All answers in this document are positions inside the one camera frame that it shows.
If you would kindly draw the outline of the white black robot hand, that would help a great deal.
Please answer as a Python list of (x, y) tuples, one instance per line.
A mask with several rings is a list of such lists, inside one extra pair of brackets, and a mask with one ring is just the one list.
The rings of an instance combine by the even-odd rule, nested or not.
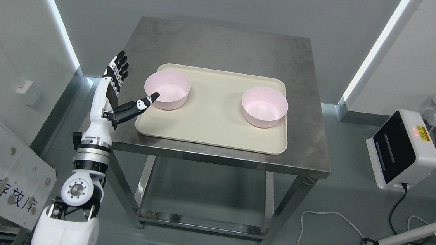
[(109, 62), (98, 81), (89, 114), (90, 125), (81, 137), (84, 144), (110, 148), (111, 133), (117, 126), (144, 113), (160, 97), (154, 92), (142, 99), (118, 104), (124, 80), (129, 76), (128, 67), (127, 55), (122, 50)]

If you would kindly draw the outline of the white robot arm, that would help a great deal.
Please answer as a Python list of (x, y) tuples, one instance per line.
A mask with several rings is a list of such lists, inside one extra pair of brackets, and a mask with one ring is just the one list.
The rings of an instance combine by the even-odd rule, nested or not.
[(30, 245), (96, 245), (98, 241), (97, 214), (104, 198), (111, 140), (76, 132), (73, 143), (72, 175), (62, 185), (61, 195), (44, 207)]

